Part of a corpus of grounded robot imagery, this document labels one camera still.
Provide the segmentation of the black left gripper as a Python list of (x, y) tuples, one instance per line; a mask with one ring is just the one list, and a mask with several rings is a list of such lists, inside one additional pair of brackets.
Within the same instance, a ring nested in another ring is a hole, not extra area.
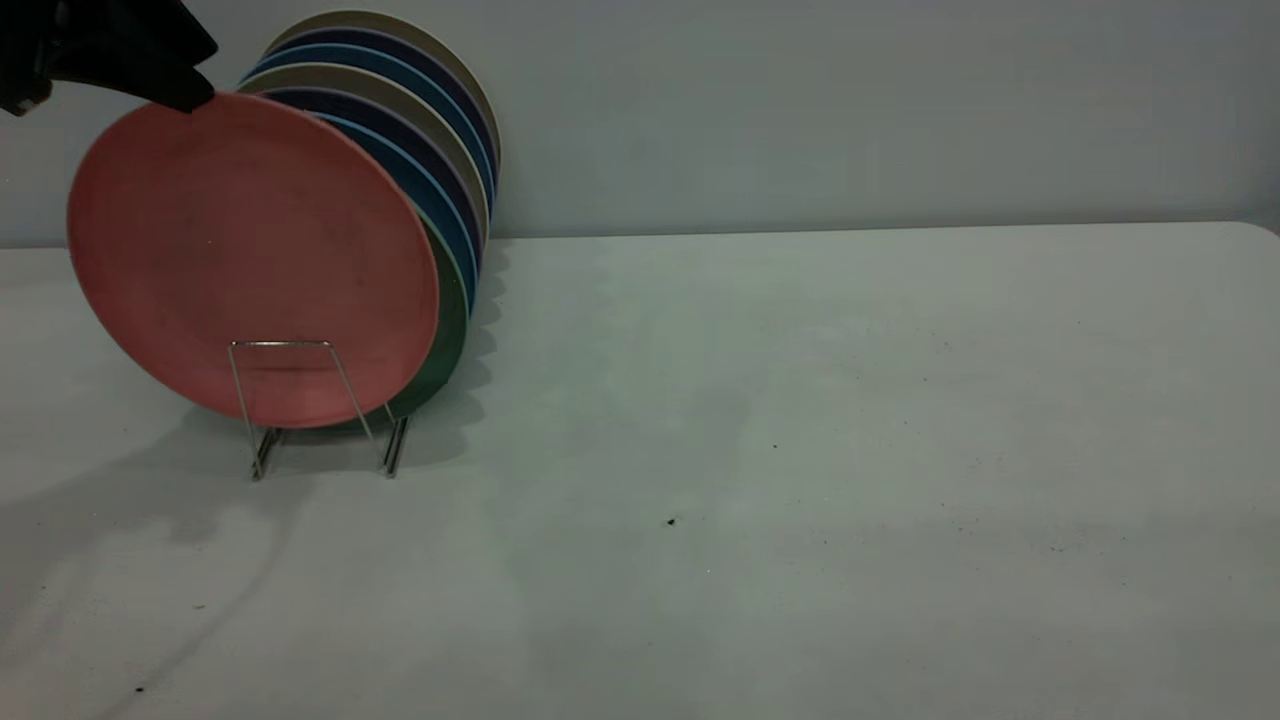
[[(109, 8), (114, 53), (93, 50)], [(24, 117), (61, 81), (189, 114), (216, 95), (193, 67), (218, 50), (183, 1), (3, 1), (1, 106)]]

